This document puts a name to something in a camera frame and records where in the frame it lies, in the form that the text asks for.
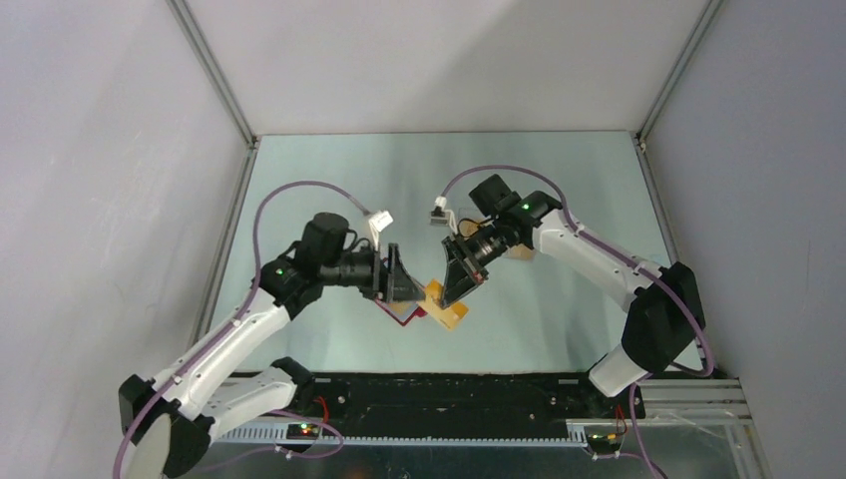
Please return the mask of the red leather card holder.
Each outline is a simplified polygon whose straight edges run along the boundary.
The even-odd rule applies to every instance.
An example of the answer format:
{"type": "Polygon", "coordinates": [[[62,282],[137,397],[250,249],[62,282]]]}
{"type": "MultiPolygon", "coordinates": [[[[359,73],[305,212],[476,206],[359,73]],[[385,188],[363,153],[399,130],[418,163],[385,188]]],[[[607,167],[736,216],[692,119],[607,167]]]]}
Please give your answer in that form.
{"type": "Polygon", "coordinates": [[[407,326],[413,319],[428,315],[419,303],[415,301],[388,303],[376,300],[375,303],[401,327],[407,326]]]}

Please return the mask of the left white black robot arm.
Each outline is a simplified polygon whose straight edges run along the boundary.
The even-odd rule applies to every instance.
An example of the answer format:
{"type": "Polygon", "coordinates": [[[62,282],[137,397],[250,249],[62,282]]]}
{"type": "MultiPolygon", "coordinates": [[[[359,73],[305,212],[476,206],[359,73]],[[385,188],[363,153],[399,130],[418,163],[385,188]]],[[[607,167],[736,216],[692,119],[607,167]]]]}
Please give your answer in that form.
{"type": "Polygon", "coordinates": [[[315,402],[311,372],[290,357],[253,378],[227,385],[234,370],[263,342],[289,326],[328,286],[354,287],[366,299],[405,302],[424,293],[392,243],[381,255],[386,211],[367,220],[368,244],[346,247],[346,218],[319,213],[292,253],[260,264],[243,304],[181,357],[157,374],[128,377],[120,386],[124,437],[116,478],[177,478],[194,469],[211,446],[232,430],[285,409],[303,415],[315,402]]]}

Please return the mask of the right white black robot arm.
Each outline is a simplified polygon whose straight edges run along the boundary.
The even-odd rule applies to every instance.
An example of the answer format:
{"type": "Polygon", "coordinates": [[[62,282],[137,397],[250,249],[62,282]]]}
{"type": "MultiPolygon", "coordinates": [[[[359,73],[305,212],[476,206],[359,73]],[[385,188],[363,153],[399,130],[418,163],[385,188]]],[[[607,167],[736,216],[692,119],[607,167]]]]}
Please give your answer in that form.
{"type": "Polygon", "coordinates": [[[626,314],[620,343],[589,370],[580,391],[584,410],[605,417],[628,387],[673,366],[705,321],[693,271],[677,261],[669,267],[600,239],[579,222],[561,191],[521,196],[491,168],[491,176],[469,197],[485,222],[468,237],[441,193],[430,213],[433,225],[450,234],[442,246],[447,266],[438,304],[447,308],[481,286],[487,266],[508,250],[524,246],[557,259],[600,288],[626,314]]]}

